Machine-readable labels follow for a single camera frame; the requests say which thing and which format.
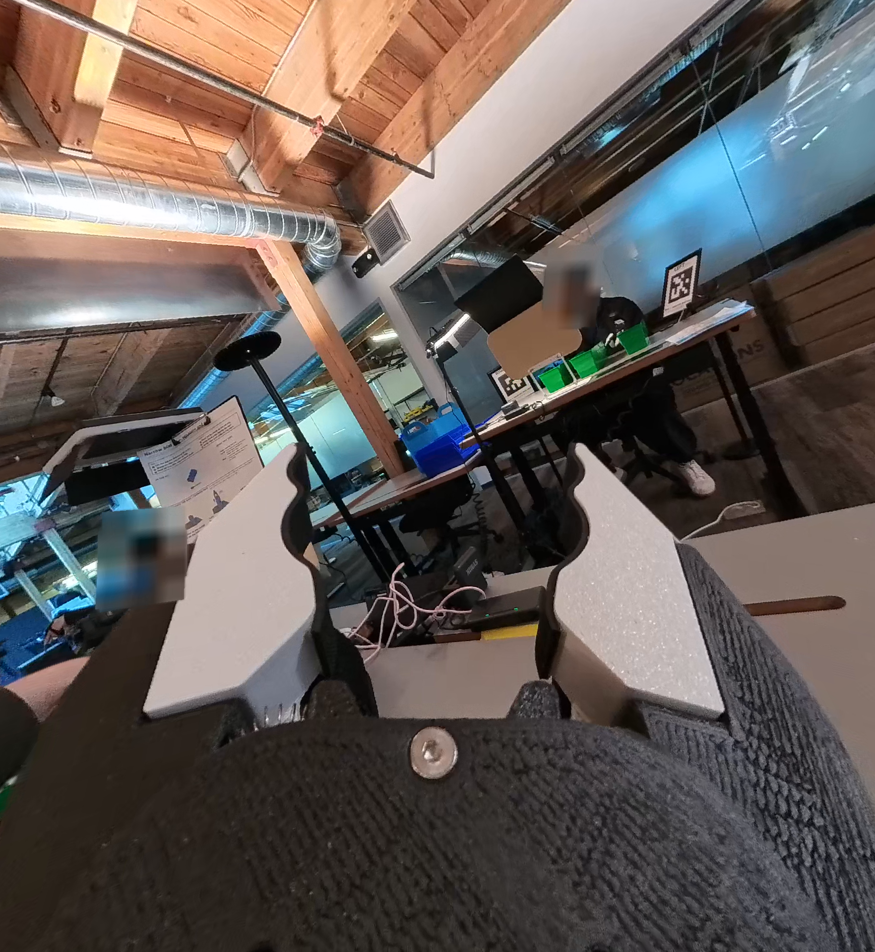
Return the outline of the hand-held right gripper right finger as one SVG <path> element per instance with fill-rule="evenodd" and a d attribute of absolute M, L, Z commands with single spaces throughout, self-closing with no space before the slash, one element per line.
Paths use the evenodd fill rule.
<path fill-rule="evenodd" d="M 551 573 L 538 671 L 582 720 L 635 702 L 705 720 L 725 704 L 674 535 L 586 446 L 567 457 L 579 539 Z"/>

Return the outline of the black power bank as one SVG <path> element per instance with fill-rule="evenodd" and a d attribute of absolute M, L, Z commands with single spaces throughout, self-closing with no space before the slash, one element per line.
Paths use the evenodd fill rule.
<path fill-rule="evenodd" d="M 475 603 L 465 625 L 476 632 L 538 625 L 545 595 L 545 588 L 534 587 L 484 598 Z"/>

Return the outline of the printed instruction sheet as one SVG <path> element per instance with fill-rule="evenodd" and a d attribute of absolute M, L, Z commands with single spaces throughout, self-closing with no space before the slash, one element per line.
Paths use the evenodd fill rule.
<path fill-rule="evenodd" d="M 189 544 L 264 468 L 237 396 L 138 459 L 158 506 L 182 512 Z"/>

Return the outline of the wooden office desk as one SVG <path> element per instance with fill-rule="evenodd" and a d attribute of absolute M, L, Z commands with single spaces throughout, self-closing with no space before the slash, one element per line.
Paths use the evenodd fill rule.
<path fill-rule="evenodd" d="M 451 526 L 458 528 L 467 523 L 475 522 L 478 519 L 475 504 L 480 499 L 489 527 L 500 532 L 505 541 L 503 532 L 493 524 L 484 506 L 486 487 L 479 480 L 483 469 L 482 460 L 478 453 L 460 467 L 443 472 L 433 479 L 426 479 L 419 470 L 412 470 L 396 478 L 377 482 L 373 486 L 345 498 L 344 503 L 350 514 L 381 560 L 388 576 L 387 580 L 400 564 L 404 565 L 404 568 L 399 572 L 400 576 L 414 577 L 420 575 L 423 571 L 430 570 L 434 565 L 443 564 L 450 557 L 455 557 L 449 549 L 434 553 L 438 542 L 436 533 L 405 534 L 398 530 L 398 522 L 404 514 L 405 505 L 412 498 L 437 487 L 443 482 L 452 481 L 458 477 L 466 475 L 470 478 L 475 487 L 476 496 L 469 504 L 459 510 L 459 514 L 455 516 Z M 359 554 L 365 556 L 335 506 L 325 506 L 325 508 L 316 511 L 312 515 L 312 526 L 321 541 L 332 536 L 348 537 L 350 541 L 357 545 Z M 489 556 L 497 554 L 504 541 L 496 543 L 493 539 L 488 540 L 486 554 L 480 553 L 484 566 L 490 566 Z M 474 537 L 465 538 L 462 541 L 461 553 L 470 544 L 478 549 L 479 540 Z M 370 565 L 370 569 L 375 584 L 387 582 L 382 582 L 377 577 L 372 565 Z"/>

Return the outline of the black office chair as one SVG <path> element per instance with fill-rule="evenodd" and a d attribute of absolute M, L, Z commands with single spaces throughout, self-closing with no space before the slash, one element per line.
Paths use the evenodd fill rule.
<path fill-rule="evenodd" d="M 489 539 L 502 543 L 504 538 L 500 532 L 489 527 L 480 499 L 475 504 L 478 514 L 475 522 L 458 528 L 451 526 L 459 510 L 475 496 L 475 487 L 466 475 L 443 482 L 412 498 L 405 505 L 404 514 L 398 522 L 398 530 L 405 534 L 419 535 L 434 532 L 438 538 L 434 553 L 449 549 L 455 557 L 461 554 L 462 541 L 474 537 L 479 540 L 479 553 L 486 554 Z"/>

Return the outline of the white tilted monitor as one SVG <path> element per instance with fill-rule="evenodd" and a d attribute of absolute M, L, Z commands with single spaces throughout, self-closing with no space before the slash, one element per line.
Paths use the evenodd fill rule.
<path fill-rule="evenodd" d="M 163 444 L 193 422 L 206 417 L 197 408 L 138 412 L 81 421 L 44 464 L 47 482 L 39 500 L 56 493 L 75 470 L 137 456 Z"/>

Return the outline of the blue plastic bin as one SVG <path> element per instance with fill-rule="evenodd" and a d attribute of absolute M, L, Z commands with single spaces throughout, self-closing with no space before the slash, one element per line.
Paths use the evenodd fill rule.
<path fill-rule="evenodd" d="M 469 432 L 465 426 L 457 426 L 438 432 L 430 426 L 408 426 L 400 440 L 408 450 L 416 468 L 426 479 L 456 469 L 479 452 L 479 446 L 462 447 Z"/>

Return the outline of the long wooden desk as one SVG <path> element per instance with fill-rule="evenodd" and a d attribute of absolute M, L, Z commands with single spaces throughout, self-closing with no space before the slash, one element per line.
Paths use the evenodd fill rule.
<path fill-rule="evenodd" d="M 576 380 L 571 386 L 549 394 L 537 396 L 520 411 L 507 418 L 498 413 L 478 426 L 480 437 L 490 446 L 496 457 L 511 448 L 520 448 L 537 436 L 542 430 L 540 420 L 549 418 L 574 402 L 595 397 L 607 387 L 620 384 L 623 380 L 646 370 L 662 367 L 673 371 L 677 363 L 682 362 L 685 353 L 704 351 L 707 363 L 712 367 L 719 381 L 719 394 L 729 407 L 730 414 L 739 434 L 739 446 L 748 446 L 753 456 L 761 459 L 764 467 L 764 483 L 769 495 L 779 506 L 784 519 L 806 516 L 808 506 L 793 484 L 777 448 L 776 441 L 763 416 L 761 406 L 753 393 L 753 388 L 741 367 L 732 342 L 732 335 L 742 327 L 749 326 L 757 318 L 757 311 L 746 319 L 717 330 L 709 330 L 700 338 L 679 346 L 665 344 L 661 338 L 669 330 L 660 331 L 649 340 L 645 351 L 634 356 L 622 355 L 610 360 L 597 375 Z"/>

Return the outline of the black floor lamp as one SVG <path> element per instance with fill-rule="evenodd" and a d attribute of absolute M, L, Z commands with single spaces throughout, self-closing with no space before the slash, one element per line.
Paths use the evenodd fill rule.
<path fill-rule="evenodd" d="M 342 520 L 348 526 L 353 538 L 359 545 L 361 551 L 366 556 L 377 577 L 382 581 L 387 581 L 387 574 L 374 548 L 368 542 L 363 531 L 350 514 L 348 507 L 344 504 L 341 495 L 333 486 L 330 477 L 315 451 L 303 435 L 300 426 L 295 421 L 291 411 L 288 410 L 283 398 L 277 391 L 277 387 L 272 382 L 269 375 L 264 370 L 261 360 L 276 352 L 281 345 L 280 335 L 275 331 L 261 331 L 236 339 L 223 349 L 217 352 L 214 360 L 215 368 L 222 372 L 235 372 L 244 367 L 252 367 L 255 374 L 259 377 L 266 391 L 272 398 L 277 410 L 281 414 L 284 422 L 295 435 L 297 443 L 304 449 L 312 469 L 317 475 L 324 489 L 328 492 L 330 499 L 335 505 Z"/>

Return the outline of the tan rounded panel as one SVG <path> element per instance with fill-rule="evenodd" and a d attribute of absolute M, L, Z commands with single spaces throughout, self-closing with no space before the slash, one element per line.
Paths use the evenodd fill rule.
<path fill-rule="evenodd" d="M 488 334 L 487 346 L 511 379 L 528 376 L 539 365 L 569 356 L 582 344 L 576 327 L 565 327 L 535 303 Z"/>

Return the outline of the white paper sheets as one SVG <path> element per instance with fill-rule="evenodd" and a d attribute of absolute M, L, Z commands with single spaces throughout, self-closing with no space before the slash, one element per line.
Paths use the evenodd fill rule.
<path fill-rule="evenodd" d="M 736 299 L 724 299 L 704 308 L 687 321 L 679 322 L 667 330 L 661 340 L 665 344 L 680 346 L 700 338 L 709 330 L 734 325 L 754 312 L 752 303 Z"/>

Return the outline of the studio light on stand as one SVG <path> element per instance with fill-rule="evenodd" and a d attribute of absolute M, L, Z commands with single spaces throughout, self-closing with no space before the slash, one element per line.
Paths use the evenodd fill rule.
<path fill-rule="evenodd" d="M 442 329 L 437 330 L 429 339 L 425 347 L 425 353 L 426 356 L 436 364 L 445 387 L 450 391 L 455 404 L 459 407 L 464 417 L 472 436 L 472 442 L 479 447 L 482 465 L 488 469 L 501 502 L 515 527 L 518 541 L 525 543 L 526 519 L 523 509 L 518 504 L 509 482 L 503 475 L 497 463 L 495 453 L 480 437 L 478 428 L 474 424 L 455 384 L 451 381 L 445 368 L 445 363 L 459 351 L 462 351 L 470 340 L 475 337 L 479 329 L 479 325 L 466 313 L 454 319 L 450 319 Z"/>

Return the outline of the stack of cardboard boxes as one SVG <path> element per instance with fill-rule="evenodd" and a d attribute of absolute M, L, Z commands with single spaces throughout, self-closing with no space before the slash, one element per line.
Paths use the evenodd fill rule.
<path fill-rule="evenodd" d="M 753 304 L 755 316 L 729 333 L 751 386 L 875 343 L 875 224 L 762 276 L 754 269 L 724 272 L 704 291 Z"/>

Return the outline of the black sprinkler pipe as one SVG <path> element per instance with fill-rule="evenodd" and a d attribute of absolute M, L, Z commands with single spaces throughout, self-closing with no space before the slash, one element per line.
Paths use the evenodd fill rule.
<path fill-rule="evenodd" d="M 378 148 L 372 143 L 366 142 L 360 138 L 350 135 L 348 132 L 332 127 L 326 124 L 318 117 L 309 117 L 288 106 L 278 103 L 270 98 L 248 89 L 235 81 L 224 76 L 219 76 L 209 71 L 205 67 L 195 65 L 181 57 L 170 52 L 156 48 L 145 41 L 125 33 L 117 28 L 108 26 L 95 20 L 93 17 L 74 11 L 68 6 L 54 1 L 18 1 L 18 6 L 32 10 L 36 13 L 47 16 L 65 26 L 79 30 L 89 36 L 96 37 L 107 43 L 114 44 L 122 50 L 139 56 L 152 63 L 162 65 L 171 71 L 185 76 L 195 82 L 200 83 L 210 89 L 215 89 L 221 93 L 233 97 L 248 105 L 263 109 L 268 113 L 276 114 L 285 120 L 306 127 L 314 133 L 317 138 L 328 138 L 337 144 L 370 155 L 376 159 L 383 160 L 389 164 L 400 167 L 410 173 L 417 173 L 430 180 L 434 180 L 436 175 L 433 171 L 424 169 L 419 165 L 409 162 L 396 153 L 387 152 Z"/>

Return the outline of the wall vent grille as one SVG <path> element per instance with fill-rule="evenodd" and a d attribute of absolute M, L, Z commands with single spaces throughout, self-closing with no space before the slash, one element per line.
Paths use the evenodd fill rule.
<path fill-rule="evenodd" d="M 394 203 L 388 200 L 370 215 L 362 225 L 367 243 L 375 253 L 381 265 L 386 265 L 410 242 L 403 221 L 400 219 Z"/>

